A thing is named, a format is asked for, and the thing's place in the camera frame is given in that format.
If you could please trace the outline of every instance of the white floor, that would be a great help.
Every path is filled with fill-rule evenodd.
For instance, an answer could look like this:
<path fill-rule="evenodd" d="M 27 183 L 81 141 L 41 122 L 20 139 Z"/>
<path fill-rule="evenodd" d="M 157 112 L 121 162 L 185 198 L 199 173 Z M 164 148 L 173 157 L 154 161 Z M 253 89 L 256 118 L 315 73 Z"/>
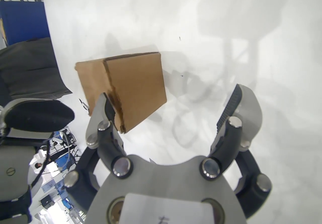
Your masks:
<path fill-rule="evenodd" d="M 207 155 L 227 98 L 247 85 L 263 111 L 251 151 L 273 182 L 249 223 L 322 223 L 322 0 L 44 1 L 81 147 L 89 118 L 75 63 L 159 50 L 168 103 L 124 135 L 128 154 L 161 164 Z M 102 182 L 107 170 L 96 172 Z M 237 182 L 235 170 L 226 176 Z"/>

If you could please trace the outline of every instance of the white label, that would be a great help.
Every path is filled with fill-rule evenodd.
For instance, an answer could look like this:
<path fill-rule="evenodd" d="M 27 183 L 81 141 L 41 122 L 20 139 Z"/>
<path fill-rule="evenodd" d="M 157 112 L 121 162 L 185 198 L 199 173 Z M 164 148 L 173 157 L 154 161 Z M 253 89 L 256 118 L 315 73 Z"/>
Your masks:
<path fill-rule="evenodd" d="M 214 224 L 208 203 L 126 195 L 119 224 Z"/>

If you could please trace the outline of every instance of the screw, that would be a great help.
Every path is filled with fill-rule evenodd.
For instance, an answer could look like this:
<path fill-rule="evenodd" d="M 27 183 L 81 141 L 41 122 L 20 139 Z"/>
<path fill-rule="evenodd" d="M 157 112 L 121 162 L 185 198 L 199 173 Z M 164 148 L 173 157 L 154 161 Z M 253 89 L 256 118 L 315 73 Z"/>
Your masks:
<path fill-rule="evenodd" d="M 97 129 L 99 131 L 105 131 L 107 128 L 110 127 L 110 125 L 111 125 L 111 122 L 109 120 L 102 120 L 97 126 Z"/>
<path fill-rule="evenodd" d="M 240 145 L 241 145 L 241 147 L 248 149 L 251 146 L 251 142 L 249 142 L 247 140 L 242 140 L 240 142 Z"/>
<path fill-rule="evenodd" d="M 92 133 L 89 137 L 87 137 L 86 144 L 90 149 L 97 148 L 98 147 L 97 134 Z"/>
<path fill-rule="evenodd" d="M 70 188 L 70 187 L 73 187 L 77 181 L 78 181 L 78 172 L 70 171 L 66 174 L 64 178 L 64 185 L 67 188 Z"/>
<path fill-rule="evenodd" d="M 242 121 L 236 116 L 230 116 L 228 121 L 229 124 L 235 128 L 240 128 L 242 126 Z"/>
<path fill-rule="evenodd" d="M 220 174 L 219 164 L 211 158 L 206 158 L 202 161 L 201 169 L 202 172 L 211 179 L 218 177 Z"/>
<path fill-rule="evenodd" d="M 257 176 L 256 184 L 263 192 L 269 192 L 272 188 L 270 179 L 262 173 Z"/>
<path fill-rule="evenodd" d="M 126 157 L 119 158 L 113 166 L 113 173 L 117 177 L 126 176 L 131 169 L 131 161 Z"/>
<path fill-rule="evenodd" d="M 6 174 L 7 174 L 8 176 L 12 176 L 12 175 L 14 175 L 15 173 L 16 173 L 15 168 L 9 168 L 9 169 L 7 169 L 7 171 L 6 171 Z"/>

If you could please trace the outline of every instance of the machinery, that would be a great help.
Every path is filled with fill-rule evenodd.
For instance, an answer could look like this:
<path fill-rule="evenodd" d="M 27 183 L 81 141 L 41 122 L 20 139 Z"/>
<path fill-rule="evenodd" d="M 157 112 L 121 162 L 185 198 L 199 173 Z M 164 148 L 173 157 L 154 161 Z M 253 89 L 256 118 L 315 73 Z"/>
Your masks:
<path fill-rule="evenodd" d="M 39 112 L 44 113 L 48 103 L 55 103 L 53 106 L 59 110 L 49 117 L 40 114 L 29 117 L 29 110 L 35 112 L 36 107 L 26 105 L 35 103 L 42 105 Z M 62 108 L 65 114 L 60 116 L 57 113 Z M 58 102 L 37 100 L 7 105 L 2 111 L 3 134 L 7 136 L 1 137 L 0 183 L 1 187 L 9 188 L 1 188 L 0 192 L 1 224 L 30 221 L 27 193 L 31 187 L 25 184 L 25 167 L 40 141 L 44 143 L 50 138 L 50 130 L 57 131 L 74 118 L 66 108 Z M 217 136 L 209 155 L 196 156 L 181 164 L 162 166 L 136 155 L 127 156 L 113 123 L 114 115 L 106 94 L 101 94 L 86 130 L 88 147 L 75 170 L 64 179 L 72 204 L 87 214 L 86 223 L 242 224 L 267 199 L 271 181 L 261 173 L 248 149 L 262 123 L 261 108 L 249 88 L 236 86 L 217 123 Z M 22 138 L 27 138 L 26 146 L 17 145 L 24 141 Z M 37 140 L 38 145 L 31 146 Z M 93 174 L 99 159 L 111 171 L 101 187 Z M 242 174 L 234 191 L 222 175 L 233 160 Z M 9 182 L 15 174 L 8 173 L 13 170 L 21 177 Z"/>

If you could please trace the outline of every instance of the brown cardboard box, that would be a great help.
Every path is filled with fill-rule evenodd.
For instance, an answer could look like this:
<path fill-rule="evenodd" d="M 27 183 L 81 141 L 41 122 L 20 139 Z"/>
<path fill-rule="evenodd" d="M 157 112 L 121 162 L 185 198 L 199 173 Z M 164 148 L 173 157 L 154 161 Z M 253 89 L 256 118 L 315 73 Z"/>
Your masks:
<path fill-rule="evenodd" d="M 167 102 L 159 52 L 79 62 L 75 69 L 90 115 L 98 97 L 105 92 L 120 132 L 128 132 Z"/>

